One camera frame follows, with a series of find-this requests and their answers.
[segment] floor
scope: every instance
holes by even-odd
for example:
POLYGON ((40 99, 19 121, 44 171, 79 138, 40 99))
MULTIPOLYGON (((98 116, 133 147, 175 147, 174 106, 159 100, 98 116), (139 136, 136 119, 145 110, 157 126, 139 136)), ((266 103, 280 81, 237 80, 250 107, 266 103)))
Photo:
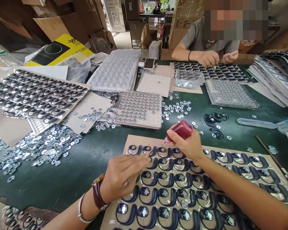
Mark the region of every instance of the floor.
MULTIPOLYGON (((113 38, 118 49, 132 49, 130 32, 113 33, 113 38)), ((149 50, 142 49, 142 57, 149 57, 149 50)))

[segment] silver bracelet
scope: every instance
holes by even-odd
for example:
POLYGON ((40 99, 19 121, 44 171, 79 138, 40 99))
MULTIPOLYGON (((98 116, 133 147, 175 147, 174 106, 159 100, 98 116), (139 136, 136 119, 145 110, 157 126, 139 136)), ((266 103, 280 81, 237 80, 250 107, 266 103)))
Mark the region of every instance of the silver bracelet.
POLYGON ((85 194, 86 194, 86 192, 82 195, 82 197, 80 198, 79 203, 78 203, 78 218, 79 218, 79 220, 80 220, 81 222, 86 223, 86 224, 89 224, 89 223, 91 223, 93 220, 95 220, 97 216, 95 216, 94 219, 92 219, 92 220, 90 220, 90 221, 85 221, 84 219, 82 219, 82 213, 81 213, 81 210, 80 210, 80 209, 81 209, 81 203, 82 203, 82 200, 83 200, 83 197, 84 197, 85 194))

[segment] door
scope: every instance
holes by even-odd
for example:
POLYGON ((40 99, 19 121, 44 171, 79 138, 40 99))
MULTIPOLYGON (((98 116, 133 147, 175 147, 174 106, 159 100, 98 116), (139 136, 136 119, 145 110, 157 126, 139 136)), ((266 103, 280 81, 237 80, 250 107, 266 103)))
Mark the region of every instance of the door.
POLYGON ((120 0, 103 0, 112 33, 126 32, 120 0))

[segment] wristwatch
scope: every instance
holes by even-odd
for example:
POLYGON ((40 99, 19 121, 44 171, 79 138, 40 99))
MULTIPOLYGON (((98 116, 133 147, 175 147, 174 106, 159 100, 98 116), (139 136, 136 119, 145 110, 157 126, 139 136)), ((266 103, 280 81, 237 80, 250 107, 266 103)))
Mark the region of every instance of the wristwatch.
POLYGON ((110 204, 106 204, 100 194, 100 184, 103 181, 105 177, 105 174, 102 174, 100 177, 98 177, 96 180, 93 181, 92 187, 93 187, 93 195, 94 195, 94 202, 97 208, 100 211, 105 210, 110 204))

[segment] wrist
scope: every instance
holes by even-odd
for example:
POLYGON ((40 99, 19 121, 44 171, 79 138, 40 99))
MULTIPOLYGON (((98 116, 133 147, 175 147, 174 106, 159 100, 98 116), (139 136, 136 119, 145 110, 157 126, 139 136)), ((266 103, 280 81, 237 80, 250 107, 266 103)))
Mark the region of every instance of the wrist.
POLYGON ((190 61, 198 61, 201 56, 202 51, 191 51, 190 53, 190 61))
POLYGON ((101 183, 100 185, 100 195, 102 200, 106 203, 106 204, 110 204, 112 202, 111 199, 111 193, 110 189, 106 188, 106 184, 105 183, 101 183))
POLYGON ((82 218, 86 221, 90 221, 94 219, 99 212, 100 210, 97 208, 94 201, 93 189, 90 189, 86 192, 82 200, 81 204, 82 218))
POLYGON ((193 160, 193 162, 195 162, 197 166, 202 168, 202 166, 205 165, 206 162, 209 160, 210 160, 210 158, 208 158, 206 155, 199 154, 198 156, 196 156, 196 159, 193 160))

